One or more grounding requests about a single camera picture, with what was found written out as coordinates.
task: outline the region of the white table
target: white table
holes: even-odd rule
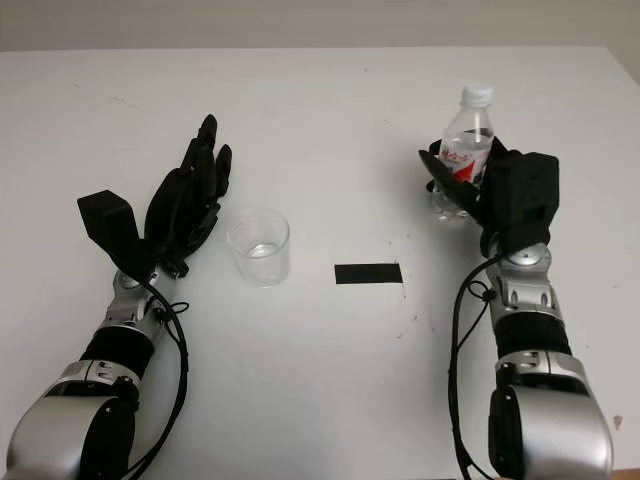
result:
[[[455,290],[480,261],[479,231],[430,217],[417,150],[474,79],[495,86],[491,115],[508,146],[560,158],[551,277],[613,430],[615,467],[637,467],[640,89],[600,48],[1,53],[0,454],[111,299],[114,267],[76,198],[110,188],[141,228],[212,112],[233,148],[231,187],[179,283],[175,299],[192,305],[190,390],[148,477],[458,475],[449,325]],[[247,206],[291,224],[292,272],[277,288],[243,283],[225,250],[225,226]],[[404,286],[335,285],[336,263],[394,261]],[[466,305],[469,322],[479,305]],[[463,433],[484,466],[489,324],[460,362]],[[164,425],[177,370],[165,339],[144,379],[136,452]]]

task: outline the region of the clear plastic cup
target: clear plastic cup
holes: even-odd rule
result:
[[[289,275],[289,224],[275,210],[242,212],[227,230],[227,243],[249,283],[270,287]]]

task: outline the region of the black cable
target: black cable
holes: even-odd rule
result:
[[[471,327],[469,327],[469,330],[467,330],[467,333],[464,334],[464,337],[462,337],[462,340],[460,340],[460,343],[458,343],[458,351],[460,351],[460,349],[462,348],[462,345],[464,345],[464,342],[466,342],[467,338],[469,338],[469,335],[471,335],[473,330],[478,326],[478,323],[480,323],[480,320],[482,320],[482,317],[484,316],[484,313],[487,311],[488,307],[489,307],[489,302],[485,302],[484,305],[482,306],[482,310],[480,310],[480,313],[478,314],[474,322],[471,324]]]
[[[484,283],[474,279],[480,272],[498,262],[502,258],[502,255],[495,256],[485,262],[482,262],[480,265],[471,270],[471,272],[465,277],[462,284],[460,285],[453,306],[453,320],[451,325],[451,359],[449,362],[447,396],[449,400],[449,416],[451,417],[451,429],[453,432],[456,460],[458,461],[458,466],[460,467],[460,472],[462,473],[464,480],[471,480],[468,471],[469,466],[473,466],[483,477],[487,478],[488,480],[492,480],[492,478],[473,461],[473,459],[469,455],[469,452],[464,446],[464,442],[462,441],[462,434],[460,432],[460,409],[458,405],[458,354],[460,352],[460,348],[467,340],[467,338],[469,338],[469,335],[478,325],[478,322],[486,312],[488,301],[490,300],[490,297],[488,295],[488,292],[490,291],[489,288]],[[469,292],[471,292],[473,296],[478,297],[478,294],[476,294],[476,292],[471,289],[472,285],[482,285],[483,287],[485,287],[486,290],[482,295],[479,296],[479,298],[484,300],[485,305],[483,306],[478,318],[476,318],[474,323],[469,328],[469,331],[465,334],[461,341],[458,341],[460,309],[462,307],[462,299],[464,298],[464,294],[467,290],[469,290]]]
[[[171,413],[169,415],[169,419],[160,434],[156,443],[149,449],[147,453],[145,453],[136,463],[134,463],[129,469],[126,471],[125,476],[132,473],[133,474],[128,478],[128,480],[137,480],[140,476],[145,472],[145,470],[151,465],[151,462],[156,457],[164,442],[167,440],[173,425],[182,410],[182,406],[184,405],[184,401],[187,395],[187,374],[189,372],[189,362],[188,362],[188,350],[187,350],[187,340],[184,335],[184,331],[182,330],[182,325],[180,324],[180,319],[178,318],[178,313],[182,313],[189,308],[189,304],[186,302],[177,302],[173,305],[170,304],[166,298],[149,282],[141,281],[140,284],[147,289],[149,293],[151,293],[151,300],[158,301],[162,309],[159,310],[159,314],[166,315],[166,318],[163,319],[163,324],[165,329],[169,332],[171,338],[176,342],[178,346],[178,351],[180,352],[180,378],[178,381],[178,392],[176,393],[176,399],[173,403],[173,407],[171,409]],[[174,310],[174,307],[182,306],[182,310]],[[174,334],[169,328],[169,322],[173,323],[176,334]]]

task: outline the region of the black rectangle marker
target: black rectangle marker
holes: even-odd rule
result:
[[[334,265],[336,284],[353,283],[402,283],[400,265],[397,263],[358,263]]]

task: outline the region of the water bottle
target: water bottle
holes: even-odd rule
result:
[[[442,135],[439,159],[459,182],[480,186],[484,165],[493,143],[493,127],[487,108],[493,100],[493,88],[466,86],[462,90],[460,111]],[[439,220],[464,220],[469,214],[438,188],[433,191],[433,207]]]

